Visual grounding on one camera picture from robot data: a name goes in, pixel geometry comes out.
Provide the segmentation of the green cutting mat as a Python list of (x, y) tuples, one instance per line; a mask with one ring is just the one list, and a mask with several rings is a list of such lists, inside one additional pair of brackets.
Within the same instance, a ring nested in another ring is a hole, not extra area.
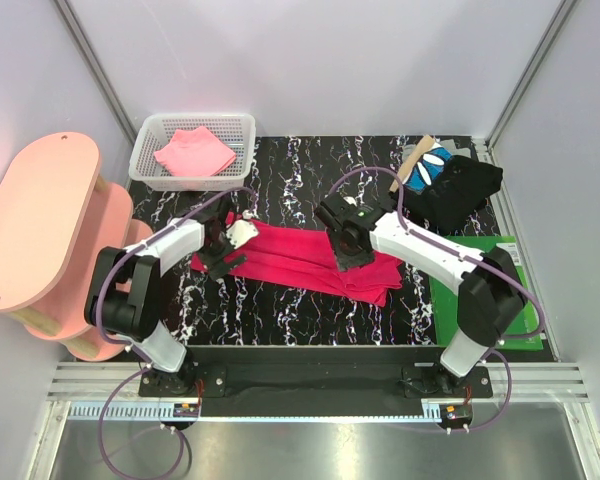
[[(512, 258), (516, 267), (520, 283), (527, 288), (527, 280), (523, 270), (522, 257), (514, 236), (448, 236), (448, 240), (462, 246), (489, 251), (493, 247), (505, 250)], [(436, 330), (436, 339), (439, 346), (447, 346), (458, 330), (457, 297), (441, 282), (431, 278), (431, 301)], [(529, 339), (520, 339), (519, 335), (529, 333), (538, 326), (538, 317), (531, 302), (515, 318), (506, 331), (507, 335), (515, 335), (516, 339), (506, 340), (503, 349), (540, 351), (543, 349), (540, 336)]]

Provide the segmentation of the pink three-tier wooden shelf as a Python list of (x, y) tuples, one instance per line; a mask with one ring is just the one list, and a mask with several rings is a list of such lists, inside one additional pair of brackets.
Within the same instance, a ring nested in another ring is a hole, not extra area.
[(0, 184), (0, 314), (91, 362), (123, 350), (84, 318), (96, 257), (151, 234), (100, 167), (94, 140), (59, 132), (23, 148)]

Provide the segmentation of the black folded t-shirt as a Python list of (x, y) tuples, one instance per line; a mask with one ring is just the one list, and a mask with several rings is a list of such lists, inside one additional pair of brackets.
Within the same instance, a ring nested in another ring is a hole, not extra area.
[(427, 220), (444, 234), (460, 229), (468, 217), (500, 191), (503, 170), (465, 156), (452, 156), (431, 185), (419, 192), (405, 187), (403, 206), (421, 224)]

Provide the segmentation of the aluminium rail frame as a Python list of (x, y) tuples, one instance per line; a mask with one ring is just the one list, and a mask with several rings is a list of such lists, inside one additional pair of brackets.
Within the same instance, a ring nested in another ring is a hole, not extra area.
[(201, 366), (176, 397), (133, 363), (56, 370), (30, 479), (600, 479), (577, 366), (489, 362)]

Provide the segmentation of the light pink folded t-shirt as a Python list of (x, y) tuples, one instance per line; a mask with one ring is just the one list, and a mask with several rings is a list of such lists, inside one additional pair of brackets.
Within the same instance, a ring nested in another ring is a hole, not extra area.
[(237, 154), (208, 128), (177, 129), (154, 153), (158, 164), (175, 177), (211, 177), (231, 166)]

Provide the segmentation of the white plastic mesh basket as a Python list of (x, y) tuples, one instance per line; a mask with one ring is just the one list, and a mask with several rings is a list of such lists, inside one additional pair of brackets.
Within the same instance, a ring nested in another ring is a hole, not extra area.
[(129, 177), (156, 191), (223, 191), (244, 184), (254, 160), (249, 114), (171, 113), (147, 117)]

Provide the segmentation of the tan folded t-shirt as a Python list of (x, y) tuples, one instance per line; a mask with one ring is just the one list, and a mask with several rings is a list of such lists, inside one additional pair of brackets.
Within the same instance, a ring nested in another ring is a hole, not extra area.
[(430, 135), (425, 135), (421, 138), (409, 155), (403, 160), (400, 168), (397, 171), (398, 179), (394, 180), (389, 187), (390, 193), (396, 192), (398, 188), (404, 184), (405, 180), (409, 177), (412, 170), (416, 166), (416, 163), (426, 152), (433, 148), (435, 141), (436, 139)]

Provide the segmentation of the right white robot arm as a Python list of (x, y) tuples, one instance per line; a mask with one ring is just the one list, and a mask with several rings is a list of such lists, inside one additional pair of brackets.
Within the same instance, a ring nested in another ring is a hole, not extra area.
[(393, 200), (357, 206), (338, 193), (325, 197), (314, 215), (341, 271), (371, 264), (379, 255), (400, 260), (436, 279), (457, 297), (458, 330), (432, 367), (417, 377), (418, 394), (456, 396), (469, 373), (504, 338), (527, 298), (509, 253), (464, 247), (406, 220)]

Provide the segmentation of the grey folded t-shirt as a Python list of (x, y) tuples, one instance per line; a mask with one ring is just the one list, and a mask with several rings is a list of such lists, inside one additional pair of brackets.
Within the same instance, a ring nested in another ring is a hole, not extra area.
[[(458, 146), (453, 139), (438, 140), (438, 143), (453, 155), (460, 155), (460, 156), (465, 156), (468, 158), (473, 157), (473, 152), (471, 150), (472, 144), (469, 144), (468, 146), (463, 146), (463, 145)], [(409, 145), (404, 146), (403, 150), (402, 150), (402, 159), (406, 160), (415, 149), (416, 149), (416, 144), (409, 144)]]

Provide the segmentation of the crimson red t-shirt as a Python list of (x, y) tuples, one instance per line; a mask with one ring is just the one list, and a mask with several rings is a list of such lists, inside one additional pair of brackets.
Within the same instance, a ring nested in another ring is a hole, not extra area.
[(402, 262), (376, 254), (371, 264), (342, 272), (336, 265), (327, 233), (276, 227), (256, 220), (258, 235), (239, 251), (246, 262), (230, 271), (232, 276), (290, 288), (336, 295), (383, 307), (388, 292), (401, 287)]

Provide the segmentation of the blue white graphic t-shirt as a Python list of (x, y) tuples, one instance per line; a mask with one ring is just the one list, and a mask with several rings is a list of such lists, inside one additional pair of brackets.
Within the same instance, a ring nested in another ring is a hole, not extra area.
[(404, 182), (405, 187), (416, 194), (422, 193), (426, 187), (433, 185), (433, 182), (444, 171), (451, 158), (452, 154), (447, 149), (435, 144), (416, 162), (409, 177)]

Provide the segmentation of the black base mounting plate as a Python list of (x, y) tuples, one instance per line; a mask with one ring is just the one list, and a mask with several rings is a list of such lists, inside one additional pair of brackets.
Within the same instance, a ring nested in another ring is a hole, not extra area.
[(422, 401), (489, 399), (486, 368), (476, 366), (452, 395), (420, 395), (417, 377), (432, 367), (439, 347), (259, 346), (191, 347), (199, 384), (184, 394), (167, 378), (143, 375), (142, 397), (202, 395), (205, 417), (278, 417), (283, 421), (335, 417), (376, 419), (419, 416)]

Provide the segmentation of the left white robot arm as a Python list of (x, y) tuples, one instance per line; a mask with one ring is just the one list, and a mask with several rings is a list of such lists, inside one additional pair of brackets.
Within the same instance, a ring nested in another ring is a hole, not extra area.
[(176, 396), (199, 384), (192, 354), (162, 321), (162, 278), (194, 256), (215, 281), (246, 262), (239, 250), (258, 236), (254, 222), (234, 220), (227, 195), (171, 220), (165, 227), (124, 248), (105, 247), (97, 255), (84, 317), (107, 343), (129, 347)]

